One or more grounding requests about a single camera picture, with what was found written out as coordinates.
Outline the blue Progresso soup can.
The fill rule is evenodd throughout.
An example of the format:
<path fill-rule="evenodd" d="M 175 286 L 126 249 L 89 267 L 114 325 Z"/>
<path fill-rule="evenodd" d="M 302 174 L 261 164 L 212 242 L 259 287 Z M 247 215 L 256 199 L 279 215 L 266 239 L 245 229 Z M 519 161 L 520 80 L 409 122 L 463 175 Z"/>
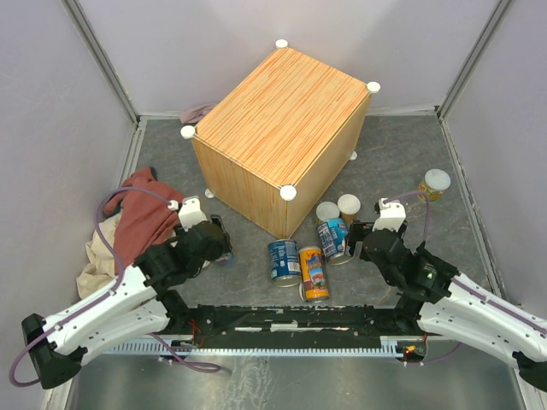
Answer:
<path fill-rule="evenodd" d="M 327 264 L 336 266 L 350 261 L 351 256 L 346 244 L 349 231 L 343 219 L 323 221 L 317 226 L 317 232 Z"/>

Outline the tall yellow drink can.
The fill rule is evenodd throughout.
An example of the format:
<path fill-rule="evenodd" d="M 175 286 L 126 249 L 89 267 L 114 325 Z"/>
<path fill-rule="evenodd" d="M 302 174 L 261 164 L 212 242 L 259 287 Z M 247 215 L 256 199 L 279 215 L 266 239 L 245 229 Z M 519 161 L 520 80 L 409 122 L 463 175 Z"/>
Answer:
<path fill-rule="evenodd" d="M 321 250 L 318 247 L 305 247 L 299 250 L 302 274 L 300 296 L 305 302 L 323 302 L 330 297 L 323 270 Z"/>

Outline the tall can cartoon label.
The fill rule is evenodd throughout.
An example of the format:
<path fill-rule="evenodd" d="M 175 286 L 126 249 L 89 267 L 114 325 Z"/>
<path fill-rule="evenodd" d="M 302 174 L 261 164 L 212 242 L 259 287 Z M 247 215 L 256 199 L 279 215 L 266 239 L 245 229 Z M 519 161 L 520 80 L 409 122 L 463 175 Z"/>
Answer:
<path fill-rule="evenodd" d="M 203 268 L 206 268 L 206 267 L 210 266 L 211 264 L 217 265 L 217 266 L 220 266 L 220 267 L 229 266 L 234 261 L 235 261 L 234 253 L 233 252 L 228 252 L 228 253 L 223 254 L 220 258 L 218 258 L 215 261 L 205 261 L 203 263 Z"/>

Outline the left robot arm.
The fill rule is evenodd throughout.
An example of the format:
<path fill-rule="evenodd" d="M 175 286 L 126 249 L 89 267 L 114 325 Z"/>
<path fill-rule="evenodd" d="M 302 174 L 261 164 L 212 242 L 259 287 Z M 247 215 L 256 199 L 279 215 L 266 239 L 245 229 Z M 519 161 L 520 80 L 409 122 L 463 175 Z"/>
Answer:
<path fill-rule="evenodd" d="M 175 286 L 231 251 L 219 220 L 152 245 L 110 284 L 59 313 L 32 313 L 21 322 L 37 384 L 53 389 L 73 378 L 104 351 L 135 337 L 191 328 L 195 314 Z"/>

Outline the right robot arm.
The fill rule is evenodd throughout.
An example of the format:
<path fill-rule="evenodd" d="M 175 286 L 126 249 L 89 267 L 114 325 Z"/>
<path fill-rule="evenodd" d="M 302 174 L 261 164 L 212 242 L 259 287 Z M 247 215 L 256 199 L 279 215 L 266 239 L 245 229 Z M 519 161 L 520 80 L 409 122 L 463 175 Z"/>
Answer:
<path fill-rule="evenodd" d="M 481 350 L 516 369 L 538 390 L 546 390 L 546 320 L 485 290 L 455 266 L 420 245 L 403 242 L 403 232 L 350 226 L 348 251 L 373 263 L 400 300 L 392 324 L 399 332 L 448 337 Z"/>

